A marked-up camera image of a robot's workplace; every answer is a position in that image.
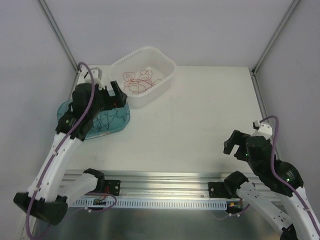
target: blue plastic tray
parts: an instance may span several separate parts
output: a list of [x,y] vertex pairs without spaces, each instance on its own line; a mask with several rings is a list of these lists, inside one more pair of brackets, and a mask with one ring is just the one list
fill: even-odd
[[[72,100],[64,102],[58,109],[56,116],[59,119],[68,110]],[[124,107],[100,112],[93,120],[93,127],[85,139],[93,139],[108,134],[113,134],[125,128],[130,120],[130,109],[128,103]]]

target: red string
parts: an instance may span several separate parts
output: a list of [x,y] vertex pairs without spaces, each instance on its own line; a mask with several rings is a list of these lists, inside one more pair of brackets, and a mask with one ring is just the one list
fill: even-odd
[[156,85],[157,81],[162,81],[162,79],[157,79],[152,81],[152,71],[151,70],[141,70],[140,76],[136,78],[134,72],[125,72],[123,74],[123,79],[125,80],[124,88],[128,88],[133,94],[141,94]]

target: white plastic basket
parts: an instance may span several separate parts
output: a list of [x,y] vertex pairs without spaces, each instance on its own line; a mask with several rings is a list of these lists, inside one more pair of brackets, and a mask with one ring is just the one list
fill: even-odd
[[157,48],[143,47],[112,64],[108,76],[127,94],[130,107],[142,107],[171,86],[176,67]]

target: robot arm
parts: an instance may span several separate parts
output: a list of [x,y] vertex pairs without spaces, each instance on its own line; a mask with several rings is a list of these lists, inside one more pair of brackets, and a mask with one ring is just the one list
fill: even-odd
[[[114,96],[109,95],[106,87],[104,89],[100,87],[99,89],[99,85],[95,85],[91,107],[81,123],[66,138],[66,134],[82,116],[91,97],[92,85],[90,83],[82,83],[76,86],[72,93],[72,102],[58,122],[52,147],[39,174],[29,186],[27,192],[18,192],[14,197],[14,203],[23,211],[27,212],[31,198],[36,193],[30,214],[52,225],[57,225],[67,213],[68,205],[88,192],[103,190],[104,174],[94,169],[87,169],[76,181],[63,188],[60,188],[60,184],[72,154],[85,140],[87,133],[93,126],[94,118],[102,111],[125,106],[127,95],[120,90],[117,82],[111,82],[111,86]],[[57,146],[61,144],[64,138],[66,139],[56,151]],[[37,187],[44,172],[41,186]]]
[[[266,122],[255,121],[253,128],[255,132],[252,135],[238,130],[233,131],[231,137],[224,142],[223,152],[229,155],[233,147],[239,145],[234,156],[238,160],[247,162],[253,173],[271,191],[275,192],[288,216],[259,194],[248,179],[238,171],[225,179],[224,189],[230,196],[237,195],[252,205],[281,235],[281,240],[319,240],[320,236],[309,217],[309,213],[315,216],[312,208],[304,209],[296,194],[272,174],[270,160],[272,145],[269,140],[272,136],[271,126]],[[304,182],[298,170],[288,162],[277,160],[276,156],[274,159],[277,175],[290,184],[309,206]],[[315,219],[315,224],[320,227],[317,219]]]

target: metal floor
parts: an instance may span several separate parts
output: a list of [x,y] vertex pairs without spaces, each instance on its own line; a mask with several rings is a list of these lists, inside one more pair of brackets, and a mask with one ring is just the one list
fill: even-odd
[[[114,208],[88,213],[70,208],[43,240],[279,240],[271,226],[254,210],[241,217],[215,220],[224,211]],[[38,236],[47,223],[38,221]]]

